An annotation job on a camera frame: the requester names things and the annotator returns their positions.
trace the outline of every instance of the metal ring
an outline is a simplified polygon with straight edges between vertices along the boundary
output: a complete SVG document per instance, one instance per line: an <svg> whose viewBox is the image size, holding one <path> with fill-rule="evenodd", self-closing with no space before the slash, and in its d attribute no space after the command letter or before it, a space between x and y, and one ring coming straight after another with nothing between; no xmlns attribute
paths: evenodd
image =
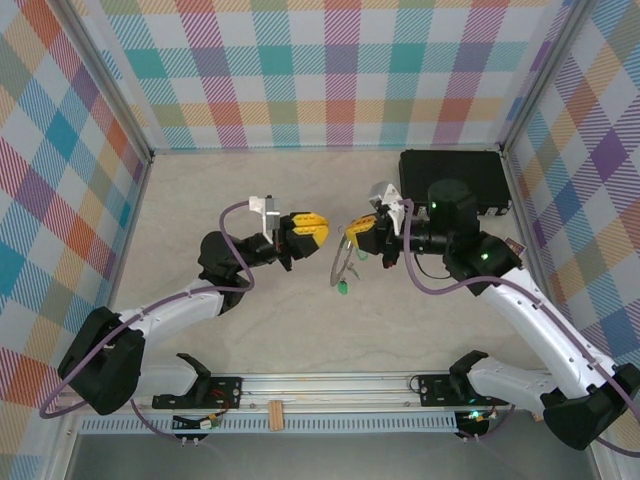
<svg viewBox="0 0 640 480"><path fill-rule="evenodd" d="M340 254L342 253L343 250L347 251L347 257L345 258L344 264L342 265L340 270L337 271L338 262L340 260ZM338 283L340 283L340 280L342 280L342 278L344 277L344 272L347 270L347 267L349 266L349 260L351 259L352 253L353 253L353 243L347 240L346 235L343 235L342 240L340 240L340 245L338 245L338 251L336 252L336 256L333 259L333 265L331 265L331 275L329 276L329 285L331 285L332 287L335 287Z"/></svg>

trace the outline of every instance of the cable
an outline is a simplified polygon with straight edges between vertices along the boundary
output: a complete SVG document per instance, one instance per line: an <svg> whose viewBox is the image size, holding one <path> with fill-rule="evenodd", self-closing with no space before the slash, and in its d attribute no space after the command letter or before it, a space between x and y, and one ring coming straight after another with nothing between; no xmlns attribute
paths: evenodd
<svg viewBox="0 0 640 480"><path fill-rule="evenodd" d="M342 280L342 278L344 277L344 272L346 272L347 268L349 268L349 260L351 259L351 254L353 253L353 249L354 249L353 243L351 243L347 239L346 235L343 235L342 239L340 239L340 244L338 245L338 251L336 252L336 256L334 257L333 263L331 264L331 273L329 273L330 286L335 287L336 285L338 285L338 283L340 283L340 280ZM344 259L344 263L342 264L342 267L340 267L340 270L338 270L338 263L343 251L347 252L347 256Z"/></svg>
<svg viewBox="0 0 640 480"><path fill-rule="evenodd" d="M409 277L411 278L411 281L416 286L416 288L418 288L418 290L420 290L423 293L426 293L427 295L444 295L446 293L454 292L454 291L456 291L456 290L458 290L460 288L468 287L469 285L473 285L473 284L476 284L476 283L498 283L498 284L501 284L501 285L505 285L505 286L507 286L509 288L512 288L513 290L515 290L516 292L520 293L525 298L527 298L528 300L533 302L534 304L538 305L540 310L542 310L551 319L551 321L560 329L560 331L578 349L578 351L582 354L582 356L591 365L593 365L595 370L600 375L602 375L602 377L614 388L614 390L620 395L620 397L622 397L622 399L625 401L625 403L627 404L629 409L633 412L634 416L636 417L636 420L640 424L640 406L638 406L638 405L636 405L634 403L634 401L631 399L631 397L629 397L627 392L624 391L622 386L620 386L620 384L618 382L616 382L613 379L613 377L611 377L611 375L609 375L604 368L602 368L602 366L598 363L598 361L594 358L594 356L591 355L591 352L589 352L589 350L587 350L587 348L584 345L582 345L582 343L580 343L580 341L575 337L575 335L573 335L573 333L571 333L571 331L567 328L567 326L564 323L562 323L562 321L549 308L549 306L546 305L544 302L541 302L540 299L535 294L531 293L527 289L521 287L517 283L514 283L514 282L512 282L510 280L506 280L504 278L499 278L499 277L494 277L494 276L488 276L488 275L482 275L482 276L479 276L479 277L468 278L466 280L463 280L463 281L458 282L458 283L454 283L453 285L449 285L448 287L444 287L444 288L441 288L441 289L432 289L432 288L429 288L429 287L426 287L425 285L423 285L420 282L420 280L418 279L418 276L416 275L416 272L413 269L413 264L411 263L410 238L411 238L411 222L413 220L413 213L412 212L413 212L413 206L414 205L413 205L413 202L410 199L402 200L401 203L405 207L407 207L406 221L405 221L406 222L405 223L406 227L404 229L404 235L403 235L404 261L405 261L405 264L407 266L407 272L409 273ZM504 423L505 422L502 422L500 425L498 425L491 432L495 432L496 430L501 428ZM633 452L631 450L625 450L623 448L616 447L615 445L612 445L611 443L609 443L606 440L603 440L601 438L598 438L597 441L599 443L601 443L602 445L606 446L606 447L609 447L609 448L615 447L615 448L612 448L612 450L614 450L615 452L620 453L622 455L627 455L629 457L634 457L634 458L640 458L640 452Z"/></svg>
<svg viewBox="0 0 640 480"><path fill-rule="evenodd" d="M80 403L78 403L76 405L73 405L71 407L65 408L63 410L55 411L55 412L52 412L52 413L48 413L47 412L47 409L53 404L53 402L58 397L58 395L60 395L62 390L67 385L69 385L69 383L71 383L71 381L76 376L78 376L78 374L82 371L82 369L84 369L84 367L87 366L87 364L93 359L93 357L95 357L100 351L102 351L102 349L103 349L103 347L105 345L107 345L111 340L113 340L116 336L118 336L120 334L120 332L122 332L123 330L128 328L131 324L137 322L138 320L141 320L145 315L150 314L151 312L153 312L157 308L160 308L163 305L166 305L167 303L173 302L175 300L178 300L180 298L183 298L183 297L186 297L186 296L189 296L189 295L194 295L194 294L198 294L198 293L205 293L205 292L237 292L237 293L244 293L244 292L248 292L248 291L253 289L253 287L255 286L255 283L256 283L255 282L255 278L253 276L253 273L251 272L251 269L249 268L249 265L247 265L247 263L242 258L242 255L240 255L240 252L238 251L236 246L233 244L233 241L231 240L231 237L227 233L227 230L226 230L225 225L224 225L225 218L227 217L227 215L229 213L231 213L232 211L237 210L239 208L246 207L248 205L249 205L249 202L248 201L244 201L244 202L239 202L239 203L236 203L234 205L231 205L231 206L227 207L220 214L219 228L220 228L220 233L222 234L222 238L224 238L225 242L227 243L227 246L231 250L231 253L233 253L233 256L236 258L236 260L238 260L238 263L242 267L242 270L244 270L244 272L247 274L247 278L249 279L249 285L247 285L246 287L224 287L224 286L211 285L211 286L206 286L206 287L195 288L195 289L191 290L190 292L176 293L176 294L171 295L169 297L160 299L157 302L152 303L148 307L144 307L140 313L134 315L129 320L127 320L123 324L121 324L118 327L116 327L111 333L109 333L100 342L98 342L98 344L95 347L93 347L93 349L91 349L91 351L87 354L87 356L85 356L80 361L80 363L78 363L78 365L76 365L76 367L71 371L71 373L69 373L69 375L67 375L60 382L60 384L58 384L58 386L53 389L53 391L47 396L47 398L45 398L44 402L40 406L39 414L40 414L41 418L51 419L51 418L60 417L62 415L66 415L67 413L73 412L74 410L77 410L78 408L81 408L84 405L86 405L87 402L86 401L82 401L82 402L80 402ZM139 412L137 406L135 405L133 399L131 400L131 405L133 407L134 412L136 412L136 415L138 415L138 418L140 418L140 421L142 421L151 431L153 431L154 433L159 434L160 436L165 436L165 437L170 437L172 439L175 439L175 437L173 437L172 435L169 435L169 434L164 433L164 432L160 432L158 429L153 427L149 422L147 422L146 419L143 420L143 417L140 414L140 412Z"/></svg>
<svg viewBox="0 0 640 480"><path fill-rule="evenodd" d="M229 411L229 409L231 408L231 403L229 402L229 397L227 397L227 394L224 393L222 390L212 390L211 393L213 393L216 397L223 397L224 398L224 407L220 409L220 411L218 413L216 413L216 417L222 417L222 415L224 415L225 413L227 413Z"/></svg>
<svg viewBox="0 0 640 480"><path fill-rule="evenodd" d="M422 265L420 265L420 261L418 260L418 254L414 253L413 254L413 259L416 262L416 265L418 266L418 270L420 270L420 273L422 273L425 277L429 277L433 280L449 280L451 278L451 274L449 274L446 277L436 277L434 275L430 275L427 272L424 271L424 269L422 268Z"/></svg>
<svg viewBox="0 0 640 480"><path fill-rule="evenodd" d="M411 377L409 379L409 390L411 390L413 393L417 393L418 395L420 395L420 390L416 390L415 388L413 388L413 379L414 378L418 378L420 375L414 375L413 377Z"/></svg>
<svg viewBox="0 0 640 480"><path fill-rule="evenodd" d="M180 422L180 423L184 423L185 425L191 427L191 428L199 428L200 427L200 422L202 420L204 420L207 417L202 417L202 418L198 418L197 420L194 420L193 418L186 418L180 415L174 415L173 419Z"/></svg>
<svg viewBox="0 0 640 480"><path fill-rule="evenodd" d="M175 435L173 435L171 433L163 432L162 430L156 428L149 420L147 420L144 417L144 415L142 415L142 412L140 411L140 409L136 405L136 402L134 402L133 398L131 400L129 400L129 403L131 404L131 408L133 408L133 412L136 414L136 417L138 417L138 419L142 422L142 424L145 427L147 427L149 430L151 430L153 433L155 433L159 437L166 438L167 440L171 440L174 443L183 443L183 441L185 440L184 438L180 439L180 438L176 437ZM191 441L191 443L193 443L196 447L198 447L200 445L204 445L209 450L213 450L217 455L222 456L222 452L220 452L220 450L218 450L214 445L212 445L210 443L194 442L194 441Z"/></svg>

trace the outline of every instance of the black base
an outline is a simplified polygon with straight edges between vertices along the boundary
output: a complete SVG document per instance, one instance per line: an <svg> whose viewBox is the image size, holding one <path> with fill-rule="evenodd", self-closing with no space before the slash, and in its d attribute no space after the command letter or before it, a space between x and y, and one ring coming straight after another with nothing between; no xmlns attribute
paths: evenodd
<svg viewBox="0 0 640 480"><path fill-rule="evenodd" d="M100 307L87 315L58 367L65 379L89 352L122 325L120 314ZM100 415L109 415L131 398L138 386L145 339L140 330L124 329L69 383Z"/></svg>
<svg viewBox="0 0 640 480"><path fill-rule="evenodd" d="M634 398L640 391L640 370L627 363L616 368L613 379ZM556 389L542 395L544 421L566 445L584 450L626 412L627 404L613 386L605 383L590 389L589 395L567 399Z"/></svg>
<svg viewBox="0 0 640 480"><path fill-rule="evenodd" d="M492 407L508 405L502 400L491 397L476 396L461 398L451 385L450 375L418 375L418 391L420 405L423 407Z"/></svg>
<svg viewBox="0 0 640 480"><path fill-rule="evenodd" d="M424 217L429 187L442 179L464 182L477 197L479 215L504 215L511 195L497 152L406 150L400 154L402 198L415 204L414 215Z"/></svg>
<svg viewBox="0 0 640 480"><path fill-rule="evenodd" d="M209 391L204 395L201 402L196 401L194 396L185 395L177 397L175 395L156 395L153 397L151 407L156 410L174 409L194 409L206 411L222 410L226 408L224 399L213 395L213 390L220 390L229 400L229 410L240 408L240 398L242 397L242 377L211 377L209 379Z"/></svg>

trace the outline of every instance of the gray floor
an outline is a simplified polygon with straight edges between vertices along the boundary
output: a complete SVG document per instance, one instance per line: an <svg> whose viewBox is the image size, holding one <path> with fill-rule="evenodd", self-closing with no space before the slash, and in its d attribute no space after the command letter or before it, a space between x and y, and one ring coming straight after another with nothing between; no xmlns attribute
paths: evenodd
<svg viewBox="0 0 640 480"><path fill-rule="evenodd" d="M311 258L287 273L255 270L256 289L222 317L201 322L157 347L153 363L187 352L212 371L244 373L447 369L471 349L525 368L542 364L496 311L464 290L429 297L411 284L404 264L384 270L380 258L356 261L361 281L349 294L329 287L338 227L372 212L371 185L397 182L399 152L230 153L160 156L142 206L117 294L118 309L145 304L188 284L200 272L200 241L217 229L228 205L272 194L285 213L315 211L332 233ZM257 214L229 218L238 237L261 228ZM517 237L511 216L483 228ZM441 261L424 257L434 274ZM447 282L425 279L435 287Z"/></svg>
<svg viewBox="0 0 640 480"><path fill-rule="evenodd" d="M225 434L181 448L153 435L82 435L67 480L590 480L592 457L561 444L518 413L495 437L467 444L453 434Z"/></svg>

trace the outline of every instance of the red wire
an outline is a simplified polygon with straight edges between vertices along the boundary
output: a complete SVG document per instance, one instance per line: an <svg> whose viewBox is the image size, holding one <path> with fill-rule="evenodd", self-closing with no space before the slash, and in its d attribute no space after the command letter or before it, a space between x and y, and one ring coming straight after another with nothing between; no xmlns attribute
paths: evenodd
<svg viewBox="0 0 640 480"><path fill-rule="evenodd" d="M227 397L226 393L224 393L222 390L211 390L211 392L209 392L209 395L224 397L224 408L221 409L221 412L216 413L217 417L222 416L229 411L229 409L231 408L231 403L229 402L229 398Z"/></svg>

